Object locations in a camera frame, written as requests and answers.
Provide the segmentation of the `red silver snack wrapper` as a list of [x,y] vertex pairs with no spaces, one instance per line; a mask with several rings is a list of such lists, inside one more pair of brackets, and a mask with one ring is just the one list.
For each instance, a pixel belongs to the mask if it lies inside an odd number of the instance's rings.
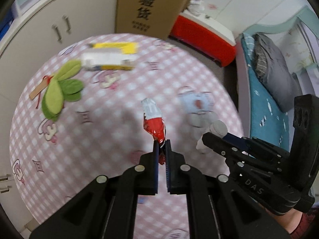
[[166,127],[162,118],[162,112],[155,101],[145,98],[141,101],[143,107],[143,128],[163,148],[166,137]]

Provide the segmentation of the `yellow white medicine box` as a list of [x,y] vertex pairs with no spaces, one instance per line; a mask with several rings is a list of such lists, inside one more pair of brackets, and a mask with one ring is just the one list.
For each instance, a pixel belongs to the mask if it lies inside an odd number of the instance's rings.
[[137,44],[130,42],[90,43],[80,56],[87,71],[130,71],[137,59]]

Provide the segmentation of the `green felt leaf ornament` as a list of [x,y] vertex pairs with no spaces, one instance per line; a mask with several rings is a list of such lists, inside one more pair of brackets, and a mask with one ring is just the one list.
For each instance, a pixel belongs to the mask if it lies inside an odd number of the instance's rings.
[[84,83],[75,79],[82,68],[80,60],[70,60],[51,75],[45,75],[39,85],[29,94],[29,99],[38,98],[36,108],[41,107],[48,120],[56,121],[61,114],[64,102],[81,99]]

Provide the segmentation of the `teal bunk bed mattress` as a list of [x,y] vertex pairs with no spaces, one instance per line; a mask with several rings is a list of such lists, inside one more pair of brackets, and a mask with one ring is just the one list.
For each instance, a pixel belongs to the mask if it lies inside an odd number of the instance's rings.
[[294,128],[292,113],[280,111],[276,101],[257,79],[248,55],[250,47],[242,33],[236,39],[238,112],[244,136],[259,138],[287,151],[291,148]]

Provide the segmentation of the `pink checkered tablecloth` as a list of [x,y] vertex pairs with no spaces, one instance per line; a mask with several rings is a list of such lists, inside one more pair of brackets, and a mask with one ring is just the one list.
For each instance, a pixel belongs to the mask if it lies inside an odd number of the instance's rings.
[[[136,42],[131,71],[81,71],[82,97],[67,102],[56,122],[29,94],[46,75],[78,59],[90,43]],[[103,35],[80,41],[50,58],[24,88],[12,119],[10,157],[26,207],[47,220],[100,174],[121,175],[153,148],[143,128],[142,100],[162,111],[166,136],[188,164],[210,176],[228,174],[224,158],[196,143],[213,118],[243,135],[237,109],[212,71],[180,46],[139,35]]]

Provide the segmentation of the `grey folded duvet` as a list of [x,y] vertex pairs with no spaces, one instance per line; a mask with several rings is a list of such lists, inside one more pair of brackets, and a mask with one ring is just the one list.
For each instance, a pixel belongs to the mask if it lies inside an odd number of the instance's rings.
[[280,49],[266,35],[254,35],[254,72],[277,103],[280,111],[286,113],[294,108],[294,98],[302,92],[288,70]]

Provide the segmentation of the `red covered low bench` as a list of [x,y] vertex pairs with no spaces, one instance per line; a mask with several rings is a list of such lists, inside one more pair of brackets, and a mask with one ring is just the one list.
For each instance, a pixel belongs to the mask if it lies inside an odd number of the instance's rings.
[[205,14],[194,16],[181,12],[170,36],[215,59],[220,66],[228,66],[236,57],[236,41],[231,30]]

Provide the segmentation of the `large brown cardboard box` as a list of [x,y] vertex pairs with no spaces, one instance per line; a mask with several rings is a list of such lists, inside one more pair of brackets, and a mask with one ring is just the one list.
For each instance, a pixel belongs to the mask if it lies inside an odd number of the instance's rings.
[[166,39],[188,0],[117,0],[116,32]]

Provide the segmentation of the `white plastic bag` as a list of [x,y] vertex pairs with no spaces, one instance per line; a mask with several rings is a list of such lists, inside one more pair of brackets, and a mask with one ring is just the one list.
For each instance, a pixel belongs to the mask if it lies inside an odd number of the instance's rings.
[[192,15],[198,17],[204,11],[203,1],[202,0],[191,1],[188,5],[187,9]]

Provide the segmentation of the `cream low cabinet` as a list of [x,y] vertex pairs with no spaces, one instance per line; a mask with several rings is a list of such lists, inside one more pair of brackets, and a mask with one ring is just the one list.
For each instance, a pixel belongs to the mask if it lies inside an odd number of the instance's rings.
[[85,38],[113,33],[117,0],[40,0],[1,40],[1,221],[21,232],[32,220],[14,182],[9,135],[29,79],[53,55]]

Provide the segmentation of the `teal bunk bed frame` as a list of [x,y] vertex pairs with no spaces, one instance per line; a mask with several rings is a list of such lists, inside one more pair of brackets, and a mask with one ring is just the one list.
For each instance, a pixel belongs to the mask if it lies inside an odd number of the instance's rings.
[[285,22],[254,24],[243,31],[239,40],[257,33],[269,37],[286,60],[289,72],[318,66],[318,16],[305,6]]

